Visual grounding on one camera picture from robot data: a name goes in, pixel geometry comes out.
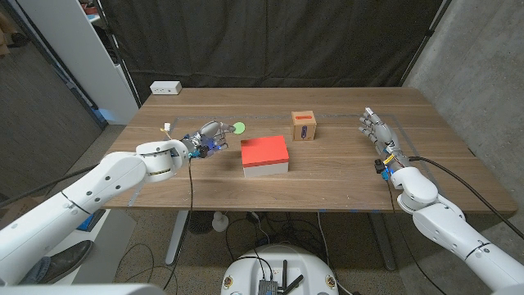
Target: red and white box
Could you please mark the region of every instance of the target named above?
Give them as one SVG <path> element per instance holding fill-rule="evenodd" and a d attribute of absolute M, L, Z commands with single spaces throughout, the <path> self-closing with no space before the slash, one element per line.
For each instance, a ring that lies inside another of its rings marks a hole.
<path fill-rule="evenodd" d="M 289 154 L 282 135 L 242 140 L 240 144 L 244 176 L 273 175 L 288 171 Z"/>

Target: black backdrop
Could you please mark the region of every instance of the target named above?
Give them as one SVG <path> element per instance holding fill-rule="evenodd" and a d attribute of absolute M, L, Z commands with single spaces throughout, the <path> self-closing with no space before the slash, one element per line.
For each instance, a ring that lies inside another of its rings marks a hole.
<path fill-rule="evenodd" d="M 144 102 L 188 87 L 398 86 L 442 1 L 102 0 Z"/>

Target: wooden table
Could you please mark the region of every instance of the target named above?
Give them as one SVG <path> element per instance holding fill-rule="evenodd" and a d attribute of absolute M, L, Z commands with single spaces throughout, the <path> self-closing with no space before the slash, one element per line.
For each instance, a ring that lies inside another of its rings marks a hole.
<path fill-rule="evenodd" d="M 503 213 L 517 210 L 495 177 L 415 88 L 185 88 L 179 95 L 151 95 L 108 152 L 134 152 L 140 143 L 163 140 L 159 129 L 165 122 L 174 125 L 173 138 L 182 138 L 210 120 L 242 121 L 246 132 L 228 134 L 227 150 L 192 162 L 195 210 L 391 212 L 387 186 L 373 168 L 373 143 L 358 131 L 366 106 L 395 129 L 404 154 L 438 161 Z M 315 140 L 293 142 L 291 111 L 306 110 L 314 111 L 317 119 Z M 289 151 L 289 172 L 244 178 L 240 141 L 280 134 Z M 446 173 L 414 165 L 436 179 L 440 193 L 463 211 L 488 211 Z M 133 208 L 187 210 L 189 193 L 183 167 L 172 179 L 146 184 Z M 132 194 L 128 191 L 106 207 L 127 207 Z"/>

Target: green circle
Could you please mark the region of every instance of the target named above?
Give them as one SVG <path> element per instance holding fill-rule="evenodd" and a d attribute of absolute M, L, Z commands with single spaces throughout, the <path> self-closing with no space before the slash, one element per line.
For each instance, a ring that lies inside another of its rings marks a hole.
<path fill-rule="evenodd" d="M 235 131 L 233 131 L 235 134 L 243 134 L 246 130 L 246 126 L 242 122 L 233 124 L 233 127 L 235 127 Z"/>

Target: robotic arm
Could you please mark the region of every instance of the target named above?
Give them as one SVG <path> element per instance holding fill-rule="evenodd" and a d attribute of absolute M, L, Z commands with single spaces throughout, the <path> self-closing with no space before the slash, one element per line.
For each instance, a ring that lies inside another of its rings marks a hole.
<path fill-rule="evenodd" d="M 113 152 L 70 187 L 0 230 L 0 287 L 18 284 L 40 258 L 113 197 L 142 182 L 173 177 L 190 158 L 226 148 L 234 127 L 212 121 L 182 140 L 144 143 Z"/>
<path fill-rule="evenodd" d="M 436 186 L 404 156 L 395 131 L 369 107 L 360 118 L 359 130 L 375 144 L 382 160 L 382 177 L 391 177 L 403 192 L 397 202 L 413 215 L 417 229 L 431 241 L 451 251 L 464 261 L 493 291 L 524 284 L 524 266 L 479 234 L 466 222 L 462 211 L 438 193 Z"/>

